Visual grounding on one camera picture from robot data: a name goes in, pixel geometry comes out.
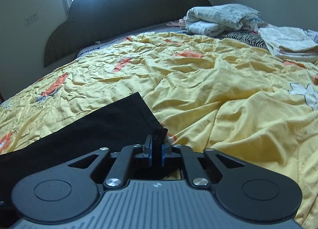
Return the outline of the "black pants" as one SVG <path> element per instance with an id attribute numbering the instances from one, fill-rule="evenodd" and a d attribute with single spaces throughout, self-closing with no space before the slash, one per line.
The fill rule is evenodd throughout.
<path id="1" fill-rule="evenodd" d="M 1 156 L 1 200 L 8 202 L 14 185 L 22 178 L 107 147 L 144 143 L 161 124 L 139 93 L 111 103 L 66 127 Z"/>

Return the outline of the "yellow floral bed quilt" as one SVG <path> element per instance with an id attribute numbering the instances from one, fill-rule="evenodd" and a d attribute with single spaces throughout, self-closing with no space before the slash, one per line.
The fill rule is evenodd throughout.
<path id="1" fill-rule="evenodd" d="M 145 33 L 59 67 L 1 104 L 1 156 L 134 93 L 170 142 L 296 181 L 295 219 L 317 228 L 317 64 L 235 40 Z"/>

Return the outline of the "grey striped mattress sheet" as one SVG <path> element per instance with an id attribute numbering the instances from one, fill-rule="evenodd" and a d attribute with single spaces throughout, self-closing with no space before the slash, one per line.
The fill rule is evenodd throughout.
<path id="1" fill-rule="evenodd" d="M 103 40 L 100 42 L 95 42 L 95 44 L 81 49 L 77 53 L 75 59 L 87 56 L 89 53 L 91 53 L 93 51 L 101 50 L 101 49 L 107 48 L 113 44 L 119 43 L 129 36 L 136 36 L 138 34 L 145 33 L 145 32 L 156 32 L 156 33 L 158 33 L 158 32 L 177 32 L 177 33 L 179 33 L 179 32 L 183 32 L 183 31 L 184 30 L 182 30 L 180 27 L 167 26 L 167 23 L 151 25 L 151 26 L 144 27 L 144 28 L 137 29 L 137 30 L 133 30 L 133 31 L 130 31 L 130 32 L 127 32 L 124 34 L 120 34 L 120 35 L 117 35 L 115 37 L 112 37 L 112 38 L 109 38 L 109 39 L 106 39 L 106 40 Z"/>

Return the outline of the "pink cloth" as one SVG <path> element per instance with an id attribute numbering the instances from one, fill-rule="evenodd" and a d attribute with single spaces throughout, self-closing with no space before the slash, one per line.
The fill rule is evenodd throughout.
<path id="1" fill-rule="evenodd" d="M 166 24 L 167 27 L 175 27 L 175 28 L 180 28 L 181 30 L 186 29 L 186 23 L 185 19 L 179 19 L 177 21 L 170 21 Z"/>

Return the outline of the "white printed folded blanket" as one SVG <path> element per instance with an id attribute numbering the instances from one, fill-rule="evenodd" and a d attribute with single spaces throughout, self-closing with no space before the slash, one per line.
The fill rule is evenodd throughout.
<path id="1" fill-rule="evenodd" d="M 257 31 L 268 24 L 260 12 L 237 3 L 194 7 L 185 16 L 185 29 L 192 34 L 217 37 L 225 31 Z"/>

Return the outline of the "zebra striped cloth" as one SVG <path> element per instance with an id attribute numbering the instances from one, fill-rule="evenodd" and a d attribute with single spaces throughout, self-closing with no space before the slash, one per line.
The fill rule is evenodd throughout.
<path id="1" fill-rule="evenodd" d="M 237 40 L 242 43 L 246 43 L 252 47 L 259 47 L 262 49 L 267 50 L 267 45 L 264 42 L 264 40 L 261 38 L 261 36 L 252 31 L 231 31 L 231 32 L 224 32 L 220 35 L 218 35 L 216 38 L 222 40 L 222 39 L 233 39 Z"/>

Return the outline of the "dark scalloped headboard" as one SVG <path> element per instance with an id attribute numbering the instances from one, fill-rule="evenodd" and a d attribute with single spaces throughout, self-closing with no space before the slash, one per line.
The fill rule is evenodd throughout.
<path id="1" fill-rule="evenodd" d="M 208 0 L 73 0 L 67 20 L 50 35 L 44 51 L 44 66 L 96 41 L 174 21 Z"/>

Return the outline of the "cream folded towel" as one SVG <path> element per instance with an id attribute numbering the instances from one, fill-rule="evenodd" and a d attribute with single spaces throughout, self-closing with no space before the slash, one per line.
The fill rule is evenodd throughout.
<path id="1" fill-rule="evenodd" d="M 266 27 L 259 28 L 258 34 L 273 56 L 301 62 L 317 62 L 317 42 L 301 28 Z"/>

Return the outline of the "white wall socket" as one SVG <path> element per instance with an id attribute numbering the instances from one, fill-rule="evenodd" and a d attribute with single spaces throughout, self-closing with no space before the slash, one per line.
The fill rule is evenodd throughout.
<path id="1" fill-rule="evenodd" d="M 31 25 L 32 23 L 34 23 L 38 20 L 39 20 L 38 12 L 35 12 L 35 13 L 31 14 L 30 16 L 25 18 L 24 24 L 26 27 L 28 27 L 29 25 Z"/>

